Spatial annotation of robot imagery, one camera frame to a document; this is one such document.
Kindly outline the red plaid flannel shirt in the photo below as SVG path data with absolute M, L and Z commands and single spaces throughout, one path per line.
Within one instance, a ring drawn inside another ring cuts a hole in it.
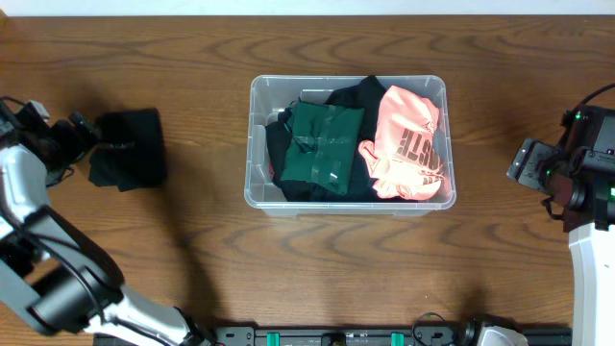
M 275 170 L 271 163 L 269 163 L 268 165 L 268 170 L 269 170 L 270 178 L 273 181 L 275 179 Z

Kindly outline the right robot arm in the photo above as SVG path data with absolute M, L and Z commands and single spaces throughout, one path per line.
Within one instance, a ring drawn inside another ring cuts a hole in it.
M 508 179 L 546 195 L 542 206 L 568 235 L 574 270 L 572 343 L 614 343 L 614 111 L 566 111 L 552 146 L 526 139 Z

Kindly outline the pink printed t-shirt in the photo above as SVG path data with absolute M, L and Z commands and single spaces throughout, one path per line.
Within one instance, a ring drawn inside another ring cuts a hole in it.
M 384 94 L 375 138 L 357 148 L 379 198 L 425 201 L 439 190 L 443 163 L 433 147 L 439 114 L 430 99 L 404 88 Z

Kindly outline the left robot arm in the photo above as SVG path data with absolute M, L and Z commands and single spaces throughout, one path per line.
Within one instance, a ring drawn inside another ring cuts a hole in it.
M 40 334 L 132 345 L 213 345 L 178 308 L 127 286 L 114 260 L 59 215 L 48 190 L 101 140 L 80 113 L 55 124 L 36 101 L 1 99 L 1 301 Z

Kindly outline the dark green garment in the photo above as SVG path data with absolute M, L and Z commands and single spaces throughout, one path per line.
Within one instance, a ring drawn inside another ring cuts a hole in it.
M 364 110 L 298 100 L 291 111 L 285 123 L 291 139 L 281 179 L 346 194 Z

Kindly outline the dark navy garment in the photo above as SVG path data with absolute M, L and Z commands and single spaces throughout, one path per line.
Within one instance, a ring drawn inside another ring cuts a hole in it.
M 374 180 L 369 176 L 367 165 L 360 154 L 354 157 L 350 181 L 346 194 L 340 195 L 327 190 L 320 185 L 311 189 L 309 202 L 333 203 L 372 203 L 381 199 L 373 188 Z

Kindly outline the black garment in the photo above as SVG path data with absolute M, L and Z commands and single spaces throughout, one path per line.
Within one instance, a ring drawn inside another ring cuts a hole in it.
M 355 86 L 337 89 L 331 93 L 325 104 L 344 108 L 363 110 L 364 114 L 358 128 L 357 140 L 372 140 L 375 138 L 378 108 L 384 96 L 385 88 L 374 76 L 364 78 Z M 291 144 L 290 108 L 278 114 L 278 119 L 265 127 L 266 143 L 270 163 L 275 170 L 275 179 L 272 183 L 280 188 L 289 202 L 308 202 L 311 189 L 318 184 L 291 179 L 282 179 L 285 168 L 285 159 Z
M 88 179 L 125 192 L 167 179 L 160 113 L 155 108 L 105 113 L 95 120 L 102 139 L 89 157 Z

